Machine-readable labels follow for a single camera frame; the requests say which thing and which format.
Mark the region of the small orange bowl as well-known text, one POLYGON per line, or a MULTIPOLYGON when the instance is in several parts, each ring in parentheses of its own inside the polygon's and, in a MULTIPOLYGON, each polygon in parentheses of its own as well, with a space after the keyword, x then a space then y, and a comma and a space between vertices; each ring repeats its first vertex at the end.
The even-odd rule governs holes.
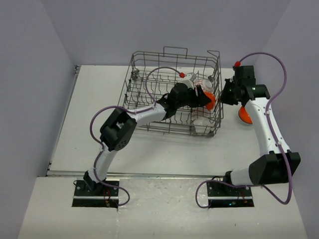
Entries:
POLYGON ((243 106, 239 109, 238 115, 240 120, 243 121, 244 123, 252 124, 252 120, 243 106))

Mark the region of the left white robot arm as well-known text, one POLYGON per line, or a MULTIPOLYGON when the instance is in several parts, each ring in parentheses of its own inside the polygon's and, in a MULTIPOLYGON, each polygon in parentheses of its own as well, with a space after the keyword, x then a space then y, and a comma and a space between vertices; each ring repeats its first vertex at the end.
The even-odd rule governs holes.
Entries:
POLYGON ((84 174, 86 190, 93 196, 103 192, 103 181, 107 178, 115 155, 127 146, 136 128, 154 121, 169 119, 179 108, 206 107, 213 102, 215 102, 213 94, 204 92, 201 86, 189 88, 184 83, 177 83, 169 93, 164 94, 151 106, 135 110, 109 106, 98 111, 90 122, 90 134, 100 144, 101 149, 93 166, 84 174), (100 137, 96 138, 93 134, 93 123, 100 113, 109 109, 113 112, 101 126, 100 137))

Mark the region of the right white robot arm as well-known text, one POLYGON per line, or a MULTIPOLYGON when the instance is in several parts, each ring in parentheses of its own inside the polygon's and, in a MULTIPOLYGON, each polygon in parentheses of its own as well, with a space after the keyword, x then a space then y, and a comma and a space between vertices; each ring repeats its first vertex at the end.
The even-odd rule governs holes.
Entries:
POLYGON ((226 172, 223 192, 233 196, 240 186, 288 183, 301 162, 299 153, 292 152, 279 130, 265 85, 255 81, 242 84, 234 78, 226 79, 220 101, 228 105, 241 104, 248 113, 259 144, 260 157, 247 168, 226 172))

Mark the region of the large orange bowl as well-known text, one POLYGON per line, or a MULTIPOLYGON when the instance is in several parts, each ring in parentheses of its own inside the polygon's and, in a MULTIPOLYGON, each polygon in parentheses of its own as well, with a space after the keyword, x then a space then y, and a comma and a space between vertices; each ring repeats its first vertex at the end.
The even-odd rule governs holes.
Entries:
POLYGON ((205 95, 206 95, 207 97, 209 97, 210 100, 211 100, 211 102, 209 102, 208 104, 206 104, 205 107, 206 107, 206 109, 207 109, 208 111, 212 111, 212 110, 214 109, 214 107, 215 107, 216 98, 215 98, 215 96, 214 96, 211 92, 204 92, 204 93, 205 93, 205 95))

